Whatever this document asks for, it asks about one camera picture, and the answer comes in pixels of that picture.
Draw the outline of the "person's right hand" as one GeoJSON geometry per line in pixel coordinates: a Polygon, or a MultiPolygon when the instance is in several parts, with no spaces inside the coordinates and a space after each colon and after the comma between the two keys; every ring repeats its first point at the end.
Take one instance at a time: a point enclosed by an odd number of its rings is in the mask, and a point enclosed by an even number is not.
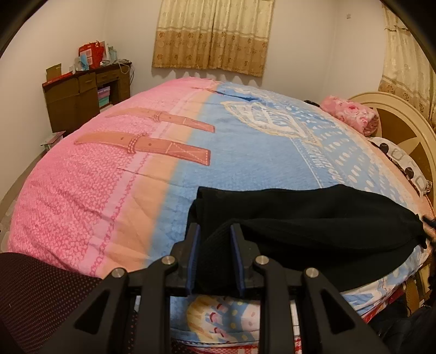
{"type": "Polygon", "coordinates": [[[426,231],[426,230],[424,230],[425,231],[425,233],[426,233],[426,235],[427,235],[427,238],[429,239],[429,241],[431,242],[431,243],[435,243],[435,241],[436,241],[436,231],[426,231]]]}

